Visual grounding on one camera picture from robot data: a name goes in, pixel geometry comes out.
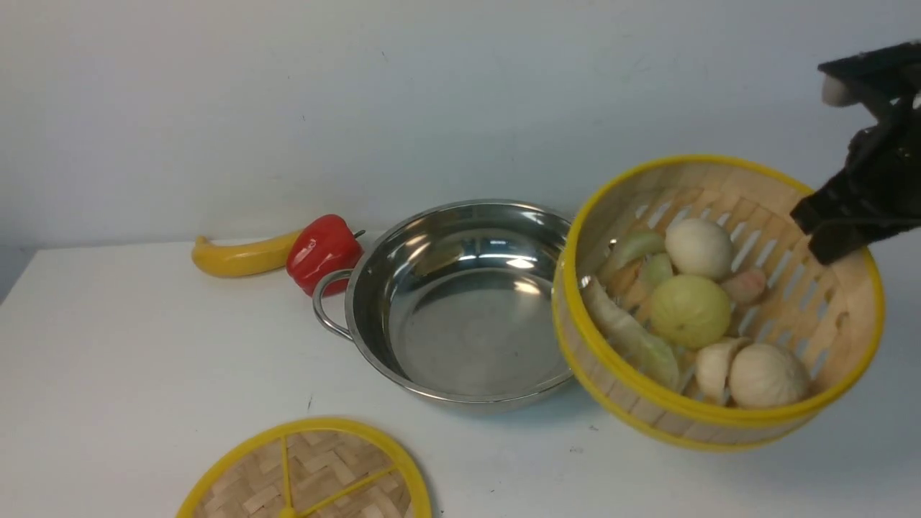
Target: bamboo steamer basket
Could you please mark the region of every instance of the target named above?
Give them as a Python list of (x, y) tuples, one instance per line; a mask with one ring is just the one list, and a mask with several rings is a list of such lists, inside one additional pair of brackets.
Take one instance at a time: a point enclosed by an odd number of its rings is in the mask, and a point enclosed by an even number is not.
[[(554, 277), (554, 325), (579, 382), (609, 412), (655, 439), (703, 450), (745, 450), (803, 426), (863, 375), (882, 335), (880, 274), (869, 251), (820, 265), (809, 238), (789, 216), (806, 185), (740, 159), (683, 156), (641, 165), (595, 193), (579, 211)], [(707, 218), (732, 235), (737, 271), (760, 266), (768, 291), (758, 305), (733, 308), (729, 334), (788, 347), (812, 375), (810, 396), (795, 405), (751, 410), (706, 401), (694, 382), (693, 353), (677, 349), (687, 384), (659, 386), (622, 359), (594, 326), (579, 280), (594, 274), (612, 240), (631, 230), (665, 229)], [(648, 319), (648, 292), (637, 266), (622, 269), (609, 295)]]
[(384, 432), (309, 418), (246, 440), (215, 463), (177, 518), (431, 518), (413, 458)]

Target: banana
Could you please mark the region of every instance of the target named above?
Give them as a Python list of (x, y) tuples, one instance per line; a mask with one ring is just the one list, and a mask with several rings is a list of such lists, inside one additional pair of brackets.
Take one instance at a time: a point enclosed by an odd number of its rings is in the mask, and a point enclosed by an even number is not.
[(269, 272), (285, 265), (300, 232), (295, 230), (269, 240), (233, 246), (216, 245), (205, 236), (198, 236), (192, 249), (192, 262), (214, 277), (245, 277)]

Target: yellow rim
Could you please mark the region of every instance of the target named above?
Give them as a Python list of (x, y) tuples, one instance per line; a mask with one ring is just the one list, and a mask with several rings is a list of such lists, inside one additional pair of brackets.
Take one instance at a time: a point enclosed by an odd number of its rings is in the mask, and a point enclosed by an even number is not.
[[(403, 477), (403, 480), (406, 481), (406, 487), (409, 489), (414, 516), (417, 518), (431, 518), (432, 503), (428, 497), (428, 489), (426, 488), (426, 483), (422, 478), (422, 474), (419, 472), (419, 468), (415, 465), (413, 458), (400, 446), (400, 444), (391, 439), (384, 432), (373, 429), (368, 425), (343, 418), (312, 418), (293, 421), (281, 426), (277, 426), (273, 429), (266, 430), (255, 437), (247, 439), (242, 444), (221, 457), (219, 461), (217, 461), (213, 466), (211, 466), (210, 469), (208, 469), (208, 471), (204, 473), (204, 475), (202, 475), (202, 478), (199, 479), (198, 483), (196, 483), (192, 488), (189, 496), (185, 498), (185, 501), (182, 503), (179, 512), (176, 513), (177, 518), (192, 518), (195, 507), (202, 500), (202, 497), (206, 491), (209, 490), (215, 484), (215, 482), (217, 482), (221, 475), (227, 472), (229, 468), (239, 462), (239, 460), (245, 455), (251, 453), (257, 448), (268, 444), (269, 442), (282, 439), (288, 435), (291, 435), (292, 433), (315, 430), (330, 430), (351, 433), (380, 448), (381, 451), (386, 453), (387, 456), (393, 461), (393, 467), (388, 468), (383, 472), (379, 472), (377, 475), (386, 475), (394, 469), (399, 471), (400, 475)], [(283, 452), (286, 449), (285, 443), (286, 441), (282, 441)], [(287, 455), (283, 457), (282, 463), (283, 469), (285, 471), (286, 486), (290, 486), (290, 479), (287, 474), (286, 458)], [(360, 484), (350, 486), (347, 489), (350, 491), (352, 489), (356, 489), (358, 486), (360, 486)], [(290, 506), (291, 497), (289, 488), (286, 488), (285, 497), (288, 505)]]
[(671, 435), (670, 433), (659, 430), (652, 425), (641, 421), (640, 419), (635, 418), (630, 415), (625, 409), (617, 406), (613, 401), (608, 399), (608, 397), (602, 393), (598, 388), (589, 380), (589, 376), (582, 370), (582, 366), (576, 362), (576, 358), (573, 356), (572, 351), (569, 350), (569, 347), (565, 345), (565, 339), (563, 338), (562, 327), (559, 325), (558, 313), (556, 311), (556, 305), (554, 305), (554, 323), (556, 324), (556, 338), (560, 341), (560, 344), (563, 344), (560, 349), (563, 352), (563, 358), (572, 368), (573, 374), (576, 376), (576, 379), (585, 387), (585, 390), (591, 394), (592, 398), (595, 399), (605, 410), (614, 414), (615, 417), (629, 425), (634, 430), (637, 430), (648, 437), (655, 439), (657, 441), (666, 442), (673, 446), (680, 446), (682, 448), (687, 448), (690, 450), (699, 450), (702, 452), (740, 452), (743, 450), (753, 450), (755, 448), (760, 448), (771, 442), (780, 441), (787, 435), (793, 433), (796, 430), (802, 428), (810, 419), (803, 421), (801, 424), (797, 425), (796, 428), (792, 430), (785, 431), (784, 433), (778, 435), (777, 437), (772, 437), (771, 439), (766, 439), (764, 441), (758, 442), (746, 442), (744, 444), (716, 444), (712, 442), (701, 442), (701, 441), (692, 441), (691, 439), (686, 439), (684, 437), (679, 437), (677, 435)]
[[(603, 188), (601, 188), (589, 199), (589, 201), (584, 206), (582, 206), (578, 212), (578, 215), (576, 216), (576, 220), (573, 222), (572, 228), (569, 231), (569, 235), (566, 238), (566, 242), (570, 244), (563, 250), (563, 292), (566, 304), (576, 325), (576, 329), (582, 336), (582, 339), (585, 340), (586, 344), (589, 346), (589, 349), (594, 353), (595, 357), (606, 369), (612, 371), (621, 381), (629, 385), (649, 401), (655, 403), (665, 410), (685, 416), (687, 418), (720, 425), (761, 427), (782, 424), (783, 422), (790, 421), (791, 419), (802, 418), (810, 413), (816, 412), (825, 406), (828, 406), (834, 400), (838, 399), (844, 393), (846, 393), (852, 386), (854, 386), (854, 383), (860, 379), (860, 376), (863, 375), (864, 371), (867, 370), (867, 367), (869, 367), (870, 362), (873, 360), (873, 356), (876, 354), (876, 350), (880, 345), (880, 339), (882, 338), (883, 319), (885, 316), (885, 298), (882, 291), (882, 280), (880, 279), (880, 271), (876, 267), (876, 262), (873, 260), (873, 256), (870, 254), (869, 250), (866, 248), (862, 251), (862, 253), (864, 254), (864, 261), (867, 264), (870, 280), (873, 283), (877, 313), (877, 324), (873, 331), (873, 341), (867, 348), (867, 352), (864, 354), (864, 357), (860, 359), (857, 368), (848, 373), (841, 382), (829, 390), (795, 405), (785, 406), (782, 408), (773, 408), (769, 410), (742, 410), (739, 408), (726, 408), (722, 406), (708, 405), (706, 403), (684, 397), (683, 395), (675, 394), (674, 392), (657, 385), (652, 380), (649, 380), (647, 377), (633, 369), (626, 361), (617, 356), (613, 349), (608, 346), (607, 342), (604, 340), (604, 338), (601, 336), (589, 318), (589, 313), (585, 309), (585, 305), (582, 303), (582, 297), (579, 294), (576, 277), (577, 236), (582, 230), (582, 226), (585, 224), (585, 220), (589, 213), (592, 211), (595, 205), (599, 203), (605, 194), (632, 176), (652, 169), (686, 162), (712, 162), (741, 167), (751, 171), (759, 172), (764, 176), (774, 178), (775, 180), (790, 185), (791, 187), (801, 191), (804, 194), (812, 193), (812, 190), (804, 183), (798, 182), (797, 180), (794, 180), (781, 172), (774, 171), (761, 164), (756, 164), (743, 159), (714, 155), (685, 155), (668, 157), (665, 159), (654, 160), (646, 164), (642, 164), (620, 175), (605, 185)], [(619, 413), (618, 410), (620, 409), (617, 408), (617, 410), (612, 411), (614, 413)], [(632, 417), (626, 416), (624, 420), (629, 422), (629, 419), (631, 418)]]

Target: onion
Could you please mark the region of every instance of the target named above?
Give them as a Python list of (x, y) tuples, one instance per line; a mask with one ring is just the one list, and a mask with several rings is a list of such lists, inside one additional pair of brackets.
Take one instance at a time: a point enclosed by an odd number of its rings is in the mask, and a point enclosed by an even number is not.
[(722, 340), (713, 345), (697, 351), (694, 358), (694, 378), (700, 392), (718, 403), (722, 403), (723, 392), (726, 390), (726, 380), (729, 377), (729, 366), (736, 354), (752, 342), (751, 338), (730, 338), (724, 336)]
[(752, 344), (736, 355), (729, 370), (729, 393), (742, 408), (793, 405), (809, 394), (806, 366), (789, 349)]
[(639, 281), (648, 289), (655, 289), (656, 286), (674, 276), (671, 259), (667, 253), (653, 255), (639, 271)]
[(717, 283), (678, 275), (652, 292), (649, 312), (659, 336), (676, 346), (699, 349), (726, 333), (732, 310), (729, 296)]
[(709, 219), (683, 219), (665, 232), (665, 250), (679, 272), (715, 281), (732, 271), (732, 239)]
[(665, 240), (654, 230), (630, 232), (617, 240), (611, 254), (598, 270), (598, 280), (607, 286), (617, 270), (651, 253), (665, 252)]
[(621, 309), (592, 277), (582, 289), (582, 300), (592, 322), (617, 354), (627, 358), (654, 382), (678, 390), (681, 372), (671, 347), (650, 334), (628, 312)]

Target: pot handle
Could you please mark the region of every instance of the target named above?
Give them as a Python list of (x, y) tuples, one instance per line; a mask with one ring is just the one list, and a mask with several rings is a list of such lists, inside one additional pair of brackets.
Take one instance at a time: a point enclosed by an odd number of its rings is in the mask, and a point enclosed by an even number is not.
[(334, 322), (332, 318), (326, 314), (326, 311), (323, 310), (323, 291), (326, 290), (326, 287), (337, 280), (349, 278), (351, 275), (352, 270), (350, 268), (347, 270), (330, 272), (320, 279), (320, 282), (317, 283), (317, 287), (313, 290), (313, 314), (317, 315), (317, 320), (320, 321), (320, 324), (333, 334), (339, 335), (346, 340), (354, 341), (352, 340), (352, 333), (349, 332), (348, 328)]

